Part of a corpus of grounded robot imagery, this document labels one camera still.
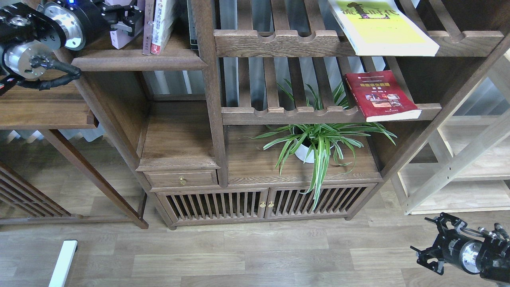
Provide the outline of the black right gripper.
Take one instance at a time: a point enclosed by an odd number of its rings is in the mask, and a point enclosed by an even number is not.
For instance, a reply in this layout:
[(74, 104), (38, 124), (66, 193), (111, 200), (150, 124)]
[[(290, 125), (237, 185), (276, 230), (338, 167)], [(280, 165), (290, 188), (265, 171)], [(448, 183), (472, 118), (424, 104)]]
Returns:
[(450, 263), (469, 274), (479, 274), (480, 267), (477, 265), (477, 256), (482, 247), (482, 241), (467, 237), (461, 233), (461, 229), (467, 223), (451, 214), (442, 212), (435, 218), (425, 217), (430, 223), (436, 225), (438, 235), (432, 247), (424, 250), (410, 246), (416, 251), (416, 262), (423, 267), (439, 274), (444, 274), (444, 263)]

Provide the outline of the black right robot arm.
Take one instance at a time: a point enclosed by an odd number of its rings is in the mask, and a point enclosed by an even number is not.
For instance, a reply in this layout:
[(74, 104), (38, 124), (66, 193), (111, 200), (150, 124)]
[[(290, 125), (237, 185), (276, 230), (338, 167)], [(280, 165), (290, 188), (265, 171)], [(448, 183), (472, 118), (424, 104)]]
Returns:
[(426, 220), (437, 225), (438, 235), (432, 247), (410, 247), (417, 252), (419, 265), (443, 275), (444, 264), (449, 263), (498, 287), (509, 286), (509, 235), (501, 224), (495, 223), (493, 231), (473, 230), (464, 220), (444, 212)]

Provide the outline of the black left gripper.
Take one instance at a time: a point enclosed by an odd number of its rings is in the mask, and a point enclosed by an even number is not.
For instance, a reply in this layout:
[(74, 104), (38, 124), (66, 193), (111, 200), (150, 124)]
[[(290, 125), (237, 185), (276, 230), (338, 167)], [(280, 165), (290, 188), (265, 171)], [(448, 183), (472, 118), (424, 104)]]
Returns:
[[(136, 0), (56, 0), (43, 6), (43, 13), (62, 27), (67, 49), (78, 51), (94, 42), (102, 31), (124, 30), (135, 36), (137, 22), (144, 12), (135, 7)], [(109, 8), (109, 6), (135, 8)]]

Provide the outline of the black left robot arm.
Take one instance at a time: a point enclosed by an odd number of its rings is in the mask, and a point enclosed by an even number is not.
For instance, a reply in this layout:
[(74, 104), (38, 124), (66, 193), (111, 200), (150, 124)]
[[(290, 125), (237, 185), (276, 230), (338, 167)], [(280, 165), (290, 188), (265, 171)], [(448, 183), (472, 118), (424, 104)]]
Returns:
[(65, 47), (78, 51), (103, 31), (130, 36), (143, 18), (143, 5), (111, 5), (104, 0), (43, 0), (37, 9), (22, 2), (1, 7), (1, 94), (15, 85), (48, 90), (80, 78), (81, 70), (52, 57)]

